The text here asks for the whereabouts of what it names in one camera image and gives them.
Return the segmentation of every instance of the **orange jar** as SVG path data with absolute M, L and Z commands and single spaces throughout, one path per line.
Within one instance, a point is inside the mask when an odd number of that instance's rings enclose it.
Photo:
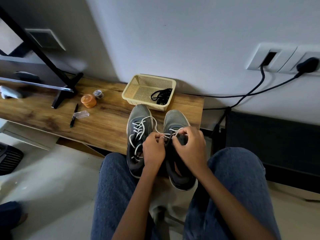
M 93 108 L 96 104 L 96 98 L 91 95 L 91 94 L 85 94 L 82 96 L 81 98 L 81 103 L 83 103 L 84 106 L 86 106 L 87 108 Z

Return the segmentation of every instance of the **jeans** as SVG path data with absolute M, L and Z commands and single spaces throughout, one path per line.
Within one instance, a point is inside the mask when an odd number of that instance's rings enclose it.
M 217 179 L 277 239 L 280 238 L 265 179 L 265 169 L 252 152 L 229 147 L 215 153 L 208 166 Z M 111 239 L 137 185 L 126 158 L 108 154 L 101 166 L 95 202 L 92 240 Z M 199 183 L 186 216 L 183 239 L 234 239 L 219 210 Z M 161 239 L 148 216 L 146 239 Z

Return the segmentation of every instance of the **gray sneaker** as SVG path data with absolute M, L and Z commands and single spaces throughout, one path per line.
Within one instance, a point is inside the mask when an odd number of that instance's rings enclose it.
M 171 184 L 179 190 L 190 190 L 196 184 L 196 178 L 184 164 L 178 153 L 176 152 L 171 137 L 176 135 L 181 145 L 186 145 L 188 136 L 178 134 L 180 128 L 190 126 L 189 121 L 178 110 L 170 110 L 167 112 L 163 122 L 164 133 L 169 140 L 165 145 L 165 165 Z
M 153 118 L 150 110 L 143 104 L 136 105 L 127 124 L 127 164 L 130 173 L 135 178 L 140 178 L 144 167 L 142 143 L 153 130 Z

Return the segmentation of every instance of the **plastic basket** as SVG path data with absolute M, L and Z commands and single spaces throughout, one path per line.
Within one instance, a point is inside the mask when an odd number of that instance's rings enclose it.
M 144 104 L 149 109 L 166 111 L 174 94 L 176 84 L 176 81 L 173 79 L 159 76 L 136 74 L 125 87 L 122 93 L 122 98 L 127 100 L 129 104 Z M 157 104 L 157 101 L 153 101 L 151 99 L 150 96 L 154 92 L 166 88 L 172 88 L 172 92 L 168 102 L 165 105 L 159 105 Z

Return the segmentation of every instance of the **white shoelace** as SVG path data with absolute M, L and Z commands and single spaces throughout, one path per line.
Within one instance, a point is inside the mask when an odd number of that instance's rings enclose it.
M 141 122 L 139 122 L 139 123 L 132 123 L 133 125 L 136 126 L 136 127 L 134 127 L 134 130 L 133 130 L 133 132 L 136 132 L 136 133 L 137 133 L 137 135 L 136 135 L 136 137 L 135 137 L 135 140 L 138 138 L 139 135 L 140 135 L 139 140 L 141 140 L 141 138 L 142 138 L 142 136 L 143 136 L 143 134 L 144 134 L 144 131 L 145 131 L 144 122 L 146 122 L 145 119 L 147 119 L 147 118 L 151 118 L 151 119 L 154 119 L 154 120 L 155 120 L 155 131 L 158 132 L 158 133 L 160 133 L 160 132 L 158 131 L 158 129 L 157 129 L 157 120 L 156 120 L 154 117 L 152 117 L 152 116 L 148 116 L 148 117 L 143 118 L 143 119 L 141 120 Z M 178 130 L 169 129 L 169 130 L 170 130 L 170 131 L 173 131 L 174 133 L 172 133 L 172 135 L 175 136 L 175 135 L 178 134 L 178 131 L 179 131 L 180 129 L 178 129 Z M 168 134 L 168 133 L 161 133 L 161 134 L 164 134 L 165 137 L 168 138 L 168 139 L 169 139 L 170 137 L 168 137 L 168 136 L 166 136 L 166 135 L 171 135 L 171 134 Z M 131 137 L 132 137 L 133 135 L 134 135 L 134 134 L 131 134 L 131 135 L 129 136 L 130 144 L 133 146 L 133 148 L 135 148 L 135 150 L 134 150 L 134 155 L 135 155 L 135 156 L 133 156 L 133 157 L 131 157 L 131 158 L 135 158 L 136 161 L 139 162 L 140 160 L 137 159 L 136 157 L 138 157 L 138 158 L 143 158 L 143 157 L 137 155 L 137 150 L 138 150 L 138 148 L 142 145 L 142 143 L 139 144 L 139 145 L 137 145 L 137 147 L 135 147 L 135 146 L 133 145 L 132 141 L 131 141 Z

